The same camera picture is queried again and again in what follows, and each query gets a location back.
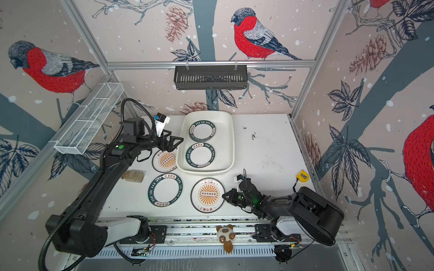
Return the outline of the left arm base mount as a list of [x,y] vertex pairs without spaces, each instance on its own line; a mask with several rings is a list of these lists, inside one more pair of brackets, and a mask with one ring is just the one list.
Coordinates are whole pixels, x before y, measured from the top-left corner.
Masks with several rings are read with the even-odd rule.
[[126,237],[119,241],[122,245],[141,245],[141,244],[163,244],[166,239],[167,226],[165,225],[149,225],[148,218],[139,215],[127,216],[140,221],[139,231],[132,237]]

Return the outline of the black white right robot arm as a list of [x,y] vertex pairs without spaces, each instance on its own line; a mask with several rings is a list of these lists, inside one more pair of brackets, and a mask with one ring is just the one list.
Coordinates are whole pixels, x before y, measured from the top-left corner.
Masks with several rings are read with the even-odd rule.
[[253,238],[258,242],[300,242],[291,228],[291,223],[296,222],[311,239],[332,246],[344,219],[339,207],[306,186],[292,195],[274,197],[248,185],[240,191],[232,189],[222,198],[241,209],[249,207],[256,217],[270,222],[255,225]]

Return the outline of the orange sunburst plate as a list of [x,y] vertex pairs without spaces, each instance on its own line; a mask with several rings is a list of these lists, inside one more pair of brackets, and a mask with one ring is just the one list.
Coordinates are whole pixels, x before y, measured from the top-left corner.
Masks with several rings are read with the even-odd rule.
[[152,159],[152,167],[160,173],[169,173],[177,168],[176,152],[159,150]]
[[191,203],[201,213],[213,213],[224,203],[222,198],[226,191],[220,181],[204,178],[197,182],[191,191]]

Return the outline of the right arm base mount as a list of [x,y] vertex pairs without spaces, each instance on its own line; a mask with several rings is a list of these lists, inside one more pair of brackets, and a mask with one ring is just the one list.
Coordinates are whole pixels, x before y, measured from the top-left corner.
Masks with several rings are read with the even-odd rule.
[[255,224],[254,234],[252,238],[258,243],[264,242],[295,242],[300,243],[302,241],[301,235],[297,233],[285,235],[278,230],[275,224]]

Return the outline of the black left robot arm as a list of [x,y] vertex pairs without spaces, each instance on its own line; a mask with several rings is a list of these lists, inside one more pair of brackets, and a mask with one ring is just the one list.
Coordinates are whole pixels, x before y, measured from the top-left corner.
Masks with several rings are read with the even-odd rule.
[[119,135],[101,152],[100,168],[85,190],[61,215],[52,215],[46,222],[49,236],[42,246],[41,260],[50,245],[59,252],[94,257],[124,238],[148,240],[151,231],[143,216],[131,215],[105,225],[98,225],[97,220],[114,186],[142,151],[157,148],[172,152],[183,142],[165,130],[169,122],[162,114],[152,118],[151,126],[142,118],[122,122]]

